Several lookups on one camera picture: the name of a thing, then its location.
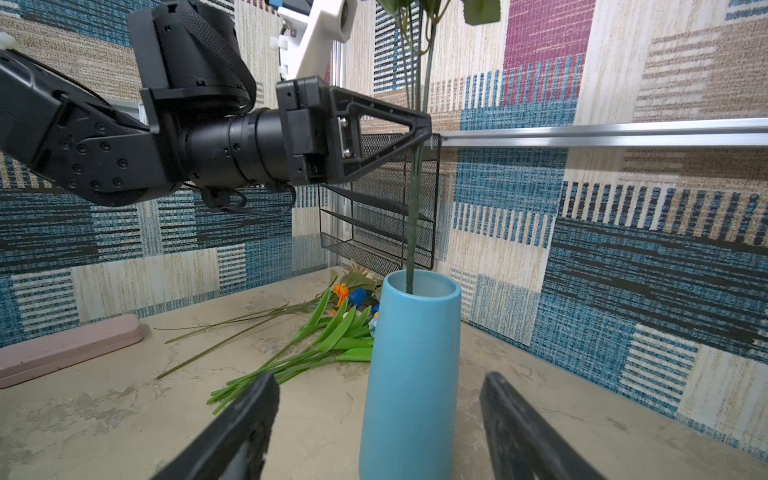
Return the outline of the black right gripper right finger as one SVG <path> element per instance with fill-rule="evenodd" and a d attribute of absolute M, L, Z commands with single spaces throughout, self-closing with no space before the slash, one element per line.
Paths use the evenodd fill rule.
<path fill-rule="evenodd" d="M 601 479 L 500 373 L 480 392 L 484 430 L 496 479 Z"/>

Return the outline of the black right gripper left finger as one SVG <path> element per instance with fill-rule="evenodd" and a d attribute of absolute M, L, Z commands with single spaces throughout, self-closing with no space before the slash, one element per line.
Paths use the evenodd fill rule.
<path fill-rule="evenodd" d="M 153 479 L 259 479 L 279 400 L 275 377 L 257 377 Z"/>

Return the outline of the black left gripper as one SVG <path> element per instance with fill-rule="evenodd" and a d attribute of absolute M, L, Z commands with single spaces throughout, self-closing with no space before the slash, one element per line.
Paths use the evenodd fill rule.
<path fill-rule="evenodd" d="M 276 96 L 280 183 L 349 183 L 411 149 L 414 115 L 408 108 L 318 76 L 281 81 Z"/>

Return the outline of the orange marigold flower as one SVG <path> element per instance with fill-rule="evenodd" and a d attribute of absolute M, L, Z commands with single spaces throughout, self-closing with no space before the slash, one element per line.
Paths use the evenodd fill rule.
<path fill-rule="evenodd" d="M 330 285 L 329 288 L 324 293 L 318 294 L 315 298 L 308 301 L 301 302 L 301 303 L 286 303 L 285 305 L 282 305 L 276 308 L 262 310 L 262 311 L 258 311 L 250 314 L 245 314 L 245 315 L 234 317 L 228 320 L 223 320 L 223 321 L 202 325 L 202 326 L 159 328 L 159 331 L 184 330 L 184 333 L 181 333 L 180 335 L 177 335 L 166 341 L 166 344 L 172 344 L 196 335 L 200 335 L 212 330 L 216 330 L 218 328 L 246 323 L 246 326 L 242 330 L 230 335 L 224 340 L 219 341 L 213 346 L 208 347 L 206 350 L 201 351 L 200 353 L 190 357 L 189 359 L 182 361 L 176 366 L 170 367 L 166 371 L 158 374 L 155 377 L 155 379 L 160 380 L 171 375 L 172 373 L 175 373 L 176 371 L 197 361 L 203 356 L 208 355 L 212 351 L 224 346 L 228 342 L 233 341 L 239 338 L 240 336 L 251 332 L 252 330 L 255 330 L 259 326 L 266 325 L 267 323 L 273 320 L 277 320 L 284 316 L 298 315 L 300 313 L 308 313 L 309 318 L 307 323 L 299 329 L 294 339 L 289 342 L 288 347 L 285 347 L 279 354 L 275 354 L 273 358 L 267 362 L 267 365 L 270 365 L 286 350 L 292 348 L 296 344 L 303 342 L 306 337 L 310 336 L 311 334 L 317 331 L 317 329 L 321 326 L 321 320 L 326 316 L 327 313 L 331 312 L 331 304 L 333 300 L 335 300 L 337 304 L 334 310 L 334 312 L 337 313 L 340 307 L 345 305 L 345 302 L 348 300 L 349 295 L 350 295 L 350 291 L 345 284 L 334 283 Z"/>

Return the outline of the dusty blue rose bouquet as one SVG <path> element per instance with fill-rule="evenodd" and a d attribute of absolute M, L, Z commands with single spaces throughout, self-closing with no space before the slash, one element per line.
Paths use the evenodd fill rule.
<path fill-rule="evenodd" d="M 403 78 L 407 107 L 414 115 L 408 198 L 408 228 L 405 291 L 415 290 L 416 247 L 420 218 L 423 144 L 431 137 L 428 114 L 431 72 L 437 43 L 438 26 L 451 3 L 449 1 L 380 1 L 378 5 L 392 18 L 401 46 L 409 53 L 403 57 Z"/>

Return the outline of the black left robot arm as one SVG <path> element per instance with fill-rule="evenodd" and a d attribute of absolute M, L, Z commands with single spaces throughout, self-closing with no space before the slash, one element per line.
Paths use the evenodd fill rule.
<path fill-rule="evenodd" d="M 147 118 L 1 38 L 1 150 L 94 204 L 164 197 L 186 182 L 212 209 L 245 213 L 247 186 L 293 193 L 356 180 L 432 133 L 423 112 L 332 86 L 322 74 L 352 33 L 353 1 L 279 1 L 277 105 L 258 108 L 233 21 L 198 1 L 128 19 Z"/>

